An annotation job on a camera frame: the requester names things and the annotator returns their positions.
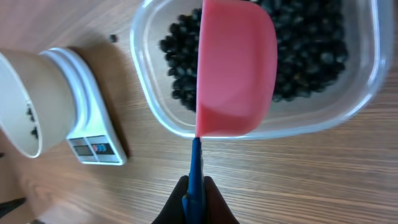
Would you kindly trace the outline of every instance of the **digital display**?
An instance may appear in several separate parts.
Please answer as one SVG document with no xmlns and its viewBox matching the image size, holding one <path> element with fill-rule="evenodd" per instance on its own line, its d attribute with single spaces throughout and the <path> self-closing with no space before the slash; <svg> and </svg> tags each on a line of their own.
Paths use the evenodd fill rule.
<svg viewBox="0 0 398 224">
<path fill-rule="evenodd" d="M 74 146 L 75 151 L 79 156 L 92 156 L 93 153 L 91 152 L 88 146 Z"/>
<path fill-rule="evenodd" d="M 97 155 L 114 155 L 111 145 L 109 143 L 92 144 L 91 145 Z"/>
</svg>

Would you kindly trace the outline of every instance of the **cup on scale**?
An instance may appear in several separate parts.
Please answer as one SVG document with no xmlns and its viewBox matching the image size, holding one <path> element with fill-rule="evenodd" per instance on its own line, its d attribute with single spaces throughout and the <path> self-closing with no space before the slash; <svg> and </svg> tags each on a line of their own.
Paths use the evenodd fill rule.
<svg viewBox="0 0 398 224">
<path fill-rule="evenodd" d="M 0 127 L 18 151 L 35 158 L 65 140 L 76 125 L 76 105 L 58 66 L 0 49 L 0 80 Z"/>
</svg>

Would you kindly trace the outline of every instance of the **pile of black beans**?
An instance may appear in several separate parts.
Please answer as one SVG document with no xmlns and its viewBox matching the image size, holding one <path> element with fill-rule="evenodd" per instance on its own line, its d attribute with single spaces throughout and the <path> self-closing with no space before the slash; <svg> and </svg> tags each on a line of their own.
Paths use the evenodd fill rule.
<svg viewBox="0 0 398 224">
<path fill-rule="evenodd" d="M 201 9 L 191 15 L 179 15 L 178 23 L 169 27 L 171 35 L 159 42 L 170 69 L 168 76 L 174 77 L 172 97 L 190 111 L 197 106 L 197 69 Z"/>
<path fill-rule="evenodd" d="M 272 100 L 293 101 L 321 93 L 345 70 L 341 0 L 252 0 L 270 15 L 277 34 L 278 68 Z M 173 76 L 172 97 L 196 110 L 196 80 L 201 9 L 179 15 L 161 40 Z"/>
</svg>

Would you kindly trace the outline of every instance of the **clear plastic container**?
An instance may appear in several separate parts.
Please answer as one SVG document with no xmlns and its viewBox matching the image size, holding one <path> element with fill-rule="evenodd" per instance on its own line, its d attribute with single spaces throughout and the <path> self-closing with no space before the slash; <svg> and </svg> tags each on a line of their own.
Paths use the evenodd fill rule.
<svg viewBox="0 0 398 224">
<path fill-rule="evenodd" d="M 273 103 L 257 129 L 223 138 L 268 139 L 321 131 L 352 117 L 376 94 L 392 58 L 393 0 L 342 2 L 349 60 L 339 80 L 311 98 Z M 145 0 L 131 29 L 132 57 L 149 107 L 163 126 L 187 138 L 195 135 L 195 113 L 171 98 L 173 78 L 167 76 L 158 44 L 179 14 L 189 14 L 201 4 L 202 0 Z"/>
</svg>

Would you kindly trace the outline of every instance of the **gloved hand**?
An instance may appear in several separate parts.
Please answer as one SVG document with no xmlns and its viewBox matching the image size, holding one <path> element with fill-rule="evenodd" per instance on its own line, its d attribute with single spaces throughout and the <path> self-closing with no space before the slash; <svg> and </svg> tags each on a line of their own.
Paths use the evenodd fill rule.
<svg viewBox="0 0 398 224">
<path fill-rule="evenodd" d="M 211 177 L 205 177 L 205 187 L 206 217 L 204 218 L 204 224 L 239 224 Z M 182 197 L 187 193 L 187 190 L 188 176 L 183 176 L 152 224 L 185 224 Z"/>
</svg>

